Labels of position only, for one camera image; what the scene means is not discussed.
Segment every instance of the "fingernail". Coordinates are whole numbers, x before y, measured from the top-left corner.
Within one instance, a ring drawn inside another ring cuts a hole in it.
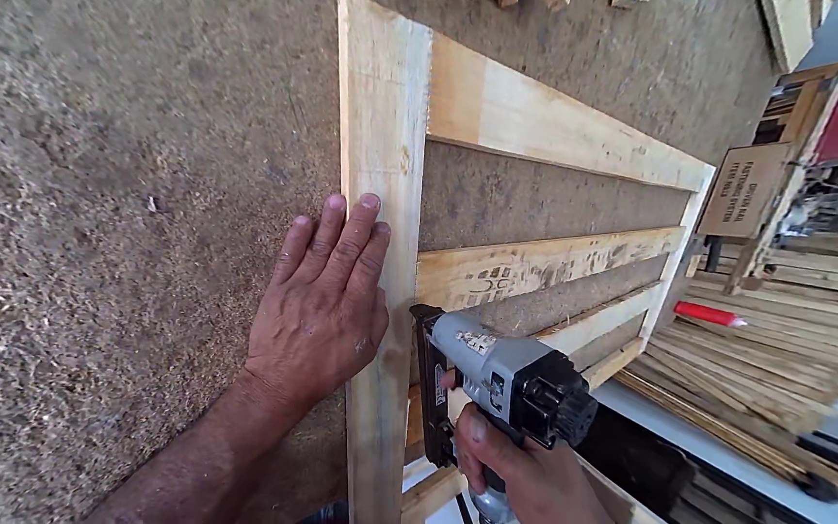
[[[380,198],[373,193],[364,193],[360,198],[361,205],[371,209],[380,207]]]
[[[329,207],[331,207],[332,209],[344,209],[344,196],[329,196]]]
[[[487,426],[490,423],[480,413],[471,414],[471,440],[474,442],[482,442],[487,436]]]

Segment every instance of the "black cable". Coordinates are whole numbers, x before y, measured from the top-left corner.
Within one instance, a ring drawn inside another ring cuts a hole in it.
[[[471,513],[467,511],[465,495],[463,493],[459,493],[457,497],[454,497],[454,499],[458,501],[458,511],[461,512],[461,519],[465,521],[465,524],[474,524],[471,522]]]

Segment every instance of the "cardboard box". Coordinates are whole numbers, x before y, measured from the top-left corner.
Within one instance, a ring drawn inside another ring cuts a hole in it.
[[[784,182],[790,143],[730,149],[697,232],[754,238]]]

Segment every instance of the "left hand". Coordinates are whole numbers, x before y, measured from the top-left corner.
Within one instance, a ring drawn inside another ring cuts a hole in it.
[[[361,195],[347,223],[345,205],[329,196],[318,228],[296,217],[250,328],[245,372],[305,409],[373,360],[389,323],[378,287],[390,244],[390,226],[375,222],[380,199]]]

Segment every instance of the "finger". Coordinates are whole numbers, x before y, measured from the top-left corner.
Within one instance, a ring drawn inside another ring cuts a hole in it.
[[[438,385],[446,390],[453,390],[456,382],[457,378],[454,376],[454,368],[445,371],[438,379]]]
[[[364,251],[373,231],[373,223],[380,212],[380,198],[372,193],[364,193],[357,204],[351,206],[348,222],[344,225],[341,238],[332,250],[332,256],[320,280],[343,289],[355,267],[357,257]]]
[[[344,196],[332,195],[325,199],[319,229],[306,249],[306,256],[299,269],[293,275],[296,279],[309,283],[319,278],[325,268],[344,224]]]
[[[487,481],[483,478],[483,464],[473,454],[456,446],[458,469],[467,477],[467,484],[474,493],[480,495],[487,489]]]
[[[355,300],[363,299],[377,289],[380,273],[384,269],[384,258],[390,245],[390,226],[377,222],[371,228],[371,237],[355,261],[345,292]]]
[[[378,287],[373,299],[373,317],[371,318],[371,341],[374,347],[380,346],[380,341],[387,333],[390,325],[390,313],[387,311],[387,292]]]
[[[490,466],[507,482],[536,475],[534,460],[488,423],[473,404],[465,406],[458,417],[456,433],[467,454]]]
[[[312,239],[312,220],[308,216],[299,215],[290,225],[287,237],[280,248],[280,256],[276,259],[274,275],[270,278],[270,285],[280,285],[289,280],[296,268],[299,268],[306,246]]]

